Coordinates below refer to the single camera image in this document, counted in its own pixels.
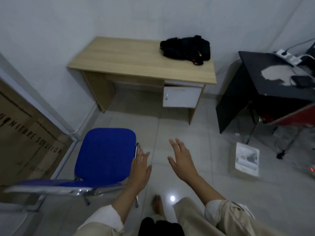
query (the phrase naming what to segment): black desk side panel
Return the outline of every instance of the black desk side panel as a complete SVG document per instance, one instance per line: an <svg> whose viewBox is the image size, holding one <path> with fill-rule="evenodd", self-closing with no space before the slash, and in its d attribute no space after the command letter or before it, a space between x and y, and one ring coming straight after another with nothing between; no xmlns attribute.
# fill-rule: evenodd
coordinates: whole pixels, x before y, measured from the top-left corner
<svg viewBox="0 0 315 236"><path fill-rule="evenodd" d="M216 107L220 133L257 95L256 88L242 64Z"/></svg>

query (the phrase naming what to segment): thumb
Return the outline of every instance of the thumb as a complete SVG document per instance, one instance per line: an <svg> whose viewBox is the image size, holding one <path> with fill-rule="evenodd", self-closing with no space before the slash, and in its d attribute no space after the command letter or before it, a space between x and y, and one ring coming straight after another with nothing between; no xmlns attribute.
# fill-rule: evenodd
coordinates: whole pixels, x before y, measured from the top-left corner
<svg viewBox="0 0 315 236"><path fill-rule="evenodd" d="M146 182L148 182L150 179L151 171L152 171L152 165L149 165L147 169L147 174L146 174Z"/></svg>
<svg viewBox="0 0 315 236"><path fill-rule="evenodd" d="M168 159L168 162L170 163L171 167L175 171L176 163L175 163L174 159L172 157L170 157L170 156L167 159Z"/></svg>

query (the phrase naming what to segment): person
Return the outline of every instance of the person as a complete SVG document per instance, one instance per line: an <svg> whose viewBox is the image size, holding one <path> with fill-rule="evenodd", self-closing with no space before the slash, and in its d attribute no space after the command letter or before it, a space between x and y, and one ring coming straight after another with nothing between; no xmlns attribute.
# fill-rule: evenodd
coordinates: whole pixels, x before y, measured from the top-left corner
<svg viewBox="0 0 315 236"><path fill-rule="evenodd" d="M224 198L197 172L189 150L179 139L169 140L174 149L175 160L168 161L176 175L186 182L205 206L204 214L190 198L183 198L173 205L178 223L167 221L161 197L152 201L155 215L145 218L140 228L124 232L124 222L134 199L145 188L150 178L152 165L147 167L150 153L142 150L131 164L130 176L124 191L111 205L101 207L76 231L75 236L125 236L125 235L267 235L281 236L283 233L255 220L248 208Z"/></svg>

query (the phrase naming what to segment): hand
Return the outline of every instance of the hand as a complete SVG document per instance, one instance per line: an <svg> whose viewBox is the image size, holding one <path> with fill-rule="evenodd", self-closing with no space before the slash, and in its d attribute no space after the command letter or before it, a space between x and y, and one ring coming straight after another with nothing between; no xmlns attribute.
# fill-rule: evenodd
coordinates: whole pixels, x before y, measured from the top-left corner
<svg viewBox="0 0 315 236"><path fill-rule="evenodd" d="M172 157L168 157L168 161L171 164L176 175L189 184L189 182L198 177L199 174L195 168L195 165L191 159L191 154L189 150L185 147L184 143L176 139L176 143L170 139L169 142L174 149L176 162Z"/></svg>
<svg viewBox="0 0 315 236"><path fill-rule="evenodd" d="M132 160L130 175L126 186L126 189L132 190L136 195L147 185L152 170L152 165L149 165L147 168L150 152L147 152L143 157L142 155L143 151L140 149L137 157Z"/></svg>

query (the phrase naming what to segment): white drawer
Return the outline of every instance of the white drawer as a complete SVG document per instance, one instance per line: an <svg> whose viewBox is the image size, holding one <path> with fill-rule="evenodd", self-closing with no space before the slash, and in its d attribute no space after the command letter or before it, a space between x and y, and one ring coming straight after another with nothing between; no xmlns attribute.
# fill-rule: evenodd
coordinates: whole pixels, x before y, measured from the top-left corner
<svg viewBox="0 0 315 236"><path fill-rule="evenodd" d="M193 82L183 82L183 81L175 81L175 80L165 80L166 84L173 84L179 86L193 86L193 87L203 87L204 84L200 83L193 83Z"/></svg>
<svg viewBox="0 0 315 236"><path fill-rule="evenodd" d="M163 107L195 108L202 88L164 87Z"/></svg>

